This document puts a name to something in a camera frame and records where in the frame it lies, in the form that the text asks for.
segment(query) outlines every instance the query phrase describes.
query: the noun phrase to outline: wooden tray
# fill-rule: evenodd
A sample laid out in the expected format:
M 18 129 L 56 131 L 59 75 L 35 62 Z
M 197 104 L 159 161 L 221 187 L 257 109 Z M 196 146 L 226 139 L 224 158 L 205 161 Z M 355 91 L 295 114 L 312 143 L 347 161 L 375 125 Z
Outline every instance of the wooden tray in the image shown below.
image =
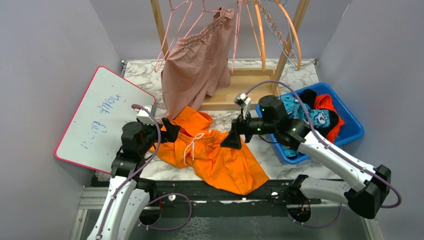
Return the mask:
M 231 74 L 231 84 L 216 90 L 213 97 L 205 98 L 199 111 L 239 110 L 240 107 L 234 103 L 237 94 L 245 93 L 259 82 L 271 80 L 274 71 L 271 68 L 265 69 L 265 71 L 260 68 L 234 68 Z M 250 109 L 254 110 L 259 99 L 263 96 L 275 95 L 279 97 L 281 94 L 277 85 L 277 83 L 265 83 L 250 92 L 249 97 L 252 99 Z

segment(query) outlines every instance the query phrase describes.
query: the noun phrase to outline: whiteboard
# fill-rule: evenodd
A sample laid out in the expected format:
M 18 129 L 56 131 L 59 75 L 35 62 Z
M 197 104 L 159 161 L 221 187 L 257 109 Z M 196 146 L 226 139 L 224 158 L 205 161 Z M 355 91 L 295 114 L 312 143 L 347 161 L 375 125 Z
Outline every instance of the whiteboard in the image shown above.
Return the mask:
M 54 155 L 89 169 L 110 173 L 122 145 L 125 123 L 136 121 L 132 104 L 156 103 L 153 95 L 99 66 L 82 95 Z

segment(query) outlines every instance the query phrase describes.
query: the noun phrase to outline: gray wall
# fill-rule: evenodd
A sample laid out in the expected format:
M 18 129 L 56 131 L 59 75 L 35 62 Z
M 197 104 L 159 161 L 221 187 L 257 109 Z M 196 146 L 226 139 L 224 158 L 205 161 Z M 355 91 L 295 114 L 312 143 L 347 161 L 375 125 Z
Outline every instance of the gray wall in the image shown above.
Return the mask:
M 93 172 L 53 152 L 99 65 L 120 59 L 89 0 L 0 2 L 0 239 L 69 239 Z
M 354 0 L 318 61 L 321 80 L 365 128 L 347 150 L 389 167 L 403 196 L 400 207 L 377 215 L 386 240 L 424 235 L 423 12 L 422 0 Z
M 152 6 L 149 0 L 90 0 L 100 21 L 119 56 L 125 60 L 156 59 L 161 50 Z M 224 8 L 237 8 L 236 0 L 205 0 L 207 10 L 216 10 L 219 6 Z M 174 6 L 182 0 L 172 0 Z M 311 0 L 303 23 L 299 31 L 299 41 L 303 58 L 319 58 L 336 30 L 339 21 L 351 0 Z M 165 28 L 168 24 L 170 6 L 168 0 L 159 0 Z M 287 23 L 281 10 L 275 3 L 262 2 L 272 19 L 279 23 L 278 29 L 287 34 Z M 298 1 L 289 0 L 287 10 L 293 17 Z M 250 6 L 252 17 L 257 22 L 254 7 Z M 187 11 L 187 7 L 179 8 L 172 13 L 172 22 L 169 31 L 168 44 L 171 43 L 180 23 Z M 187 20 L 181 28 L 178 37 L 183 37 L 197 17 L 202 12 L 202 1 L 194 0 Z M 205 14 L 192 30 L 191 34 L 199 33 L 212 20 L 213 14 Z M 277 59 L 281 50 L 275 43 L 270 29 L 263 23 L 267 58 Z M 252 33 L 246 6 L 243 4 L 241 12 L 240 37 L 237 47 L 238 59 L 258 59 L 258 48 Z

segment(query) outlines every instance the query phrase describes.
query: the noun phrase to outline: gray floor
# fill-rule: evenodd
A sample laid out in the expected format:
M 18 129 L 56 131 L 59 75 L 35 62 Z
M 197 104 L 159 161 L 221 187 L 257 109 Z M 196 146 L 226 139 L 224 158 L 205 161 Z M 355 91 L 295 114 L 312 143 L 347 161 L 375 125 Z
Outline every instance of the gray floor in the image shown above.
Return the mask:
M 87 213 L 82 240 L 93 229 L 100 210 Z M 331 222 L 338 213 L 336 206 L 312 208 L 309 224 Z M 184 220 L 162 218 L 155 226 L 174 227 Z M 365 221 L 348 208 L 344 208 L 339 221 L 331 227 L 312 229 L 301 227 L 288 217 L 195 217 L 181 229 L 174 231 L 146 230 L 135 227 L 129 240 L 371 240 Z

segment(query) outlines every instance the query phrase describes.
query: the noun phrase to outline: brown shorts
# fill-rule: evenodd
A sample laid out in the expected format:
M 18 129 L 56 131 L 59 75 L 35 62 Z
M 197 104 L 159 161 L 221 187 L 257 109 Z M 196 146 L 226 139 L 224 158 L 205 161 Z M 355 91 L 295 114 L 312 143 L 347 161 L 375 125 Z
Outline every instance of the brown shorts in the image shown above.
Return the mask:
M 219 8 L 199 34 L 180 38 L 161 72 L 167 117 L 173 120 L 190 106 L 198 110 L 205 97 L 230 85 L 228 54 L 234 34 L 234 9 Z

